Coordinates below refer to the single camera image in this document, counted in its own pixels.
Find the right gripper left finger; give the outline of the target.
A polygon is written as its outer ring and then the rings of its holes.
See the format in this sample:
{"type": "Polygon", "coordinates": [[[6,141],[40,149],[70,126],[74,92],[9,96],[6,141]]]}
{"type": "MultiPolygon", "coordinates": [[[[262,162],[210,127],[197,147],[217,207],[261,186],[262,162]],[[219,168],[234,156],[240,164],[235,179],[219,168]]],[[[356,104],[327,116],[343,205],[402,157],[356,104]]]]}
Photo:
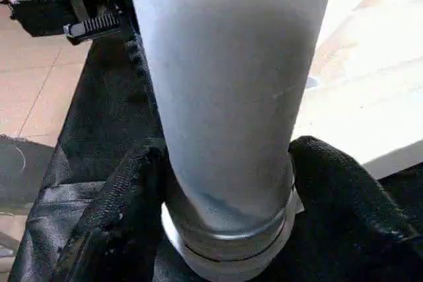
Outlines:
{"type": "Polygon", "coordinates": [[[71,231],[53,280],[151,281],[169,172],[163,140],[130,149],[71,231]]]}

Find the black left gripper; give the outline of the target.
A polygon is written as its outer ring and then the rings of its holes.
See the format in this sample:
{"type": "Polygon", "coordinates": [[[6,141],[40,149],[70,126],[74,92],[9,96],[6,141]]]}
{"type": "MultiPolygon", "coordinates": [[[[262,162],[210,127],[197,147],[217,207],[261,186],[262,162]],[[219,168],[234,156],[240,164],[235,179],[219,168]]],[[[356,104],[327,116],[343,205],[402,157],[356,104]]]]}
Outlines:
{"type": "Polygon", "coordinates": [[[116,34],[128,40],[136,31],[136,19],[133,13],[108,13],[79,23],[66,24],[63,31],[70,42],[86,42],[116,34]]]}

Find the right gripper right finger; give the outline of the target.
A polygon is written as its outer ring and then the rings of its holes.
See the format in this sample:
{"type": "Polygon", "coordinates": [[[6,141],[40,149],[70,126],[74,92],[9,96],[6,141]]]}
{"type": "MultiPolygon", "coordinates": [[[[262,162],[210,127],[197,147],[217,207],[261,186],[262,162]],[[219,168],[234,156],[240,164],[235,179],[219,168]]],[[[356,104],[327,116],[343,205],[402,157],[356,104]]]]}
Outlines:
{"type": "Polygon", "coordinates": [[[304,210],[266,281],[422,280],[422,231],[362,165],[311,136],[289,153],[304,210]]]}

